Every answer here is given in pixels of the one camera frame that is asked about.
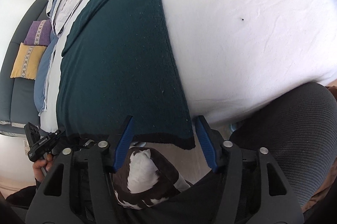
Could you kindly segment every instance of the white bed sheet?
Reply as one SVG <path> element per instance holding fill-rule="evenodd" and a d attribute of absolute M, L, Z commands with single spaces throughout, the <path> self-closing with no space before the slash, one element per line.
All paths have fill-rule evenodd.
<path fill-rule="evenodd" d="M 55 131 L 61 52 L 57 47 L 41 127 Z M 309 81 L 337 78 L 337 0 L 162 0 L 191 117 L 211 125 L 247 117 Z"/>

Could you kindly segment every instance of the floor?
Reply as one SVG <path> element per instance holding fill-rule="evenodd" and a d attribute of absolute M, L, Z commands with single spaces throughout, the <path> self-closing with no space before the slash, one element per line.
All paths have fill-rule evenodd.
<path fill-rule="evenodd" d="M 230 137 L 228 126 L 218 129 L 225 140 Z M 146 147 L 154 148 L 168 159 L 179 173 L 192 184 L 204 177 L 210 168 L 207 166 L 197 136 L 194 134 L 195 148 L 183 150 L 172 144 L 147 143 Z"/>
<path fill-rule="evenodd" d="M 332 81 L 330 84 L 328 84 L 328 86 L 337 86 L 337 80 Z"/>

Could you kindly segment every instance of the yellow cushion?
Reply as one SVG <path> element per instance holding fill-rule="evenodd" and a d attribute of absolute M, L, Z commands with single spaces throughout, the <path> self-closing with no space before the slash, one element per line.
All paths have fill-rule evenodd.
<path fill-rule="evenodd" d="M 28 46 L 21 43 L 14 62 L 11 78 L 23 77 L 35 79 L 41 57 L 46 48 L 46 46 Z"/>

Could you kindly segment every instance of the black mount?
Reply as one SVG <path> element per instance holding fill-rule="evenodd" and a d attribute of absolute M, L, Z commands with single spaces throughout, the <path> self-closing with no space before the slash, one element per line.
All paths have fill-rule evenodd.
<path fill-rule="evenodd" d="M 297 197 L 281 168 L 268 151 L 240 149 L 210 129 L 204 116 L 198 116 L 195 129 L 207 164 L 215 173 L 226 173 L 225 188 L 215 224 L 234 224 L 239 207 L 243 168 L 256 166 L 252 215 L 246 224 L 302 224 L 304 217 Z"/>
<path fill-rule="evenodd" d="M 56 132 L 40 138 L 38 127 L 31 123 L 25 125 L 25 133 L 30 147 L 28 152 L 29 160 L 35 162 L 40 158 L 43 158 L 45 153 L 51 152 L 58 143 L 58 139 L 63 135 L 64 132 L 65 129 L 60 128 Z"/>
<path fill-rule="evenodd" d="M 36 192 L 26 224 L 118 224 L 111 173 L 116 173 L 124 162 L 133 138 L 133 124 L 133 118 L 128 116 L 120 133 L 90 149 L 65 148 Z M 74 198 L 74 185 L 78 183 L 76 170 L 81 168 L 88 170 L 95 222 L 76 213 L 78 201 Z"/>

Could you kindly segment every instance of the gray fabric cushion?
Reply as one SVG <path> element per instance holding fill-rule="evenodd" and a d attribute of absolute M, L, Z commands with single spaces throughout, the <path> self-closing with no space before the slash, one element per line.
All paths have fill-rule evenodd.
<path fill-rule="evenodd" d="M 11 78 L 11 71 L 19 51 L 20 43 L 25 40 L 32 22 L 48 19 L 45 11 L 47 3 L 48 0 L 36 0 L 32 4 L 19 23 L 9 43 L 0 72 L 0 121 L 21 124 L 29 121 L 36 125 L 39 124 L 39 117 L 33 99 L 34 82 L 32 83 L 27 80 L 28 82 L 20 86 L 20 83 L 24 81 Z"/>
<path fill-rule="evenodd" d="M 0 73 L 0 121 L 11 121 L 11 103 L 14 79 L 11 78 L 19 44 L 10 42 Z"/>
<path fill-rule="evenodd" d="M 12 127 L 10 124 L 9 125 L 0 124 L 0 134 L 7 136 L 24 135 L 25 129 Z"/>
<path fill-rule="evenodd" d="M 11 104 L 11 122 L 40 125 L 40 118 L 34 103 L 34 80 L 15 78 Z"/>

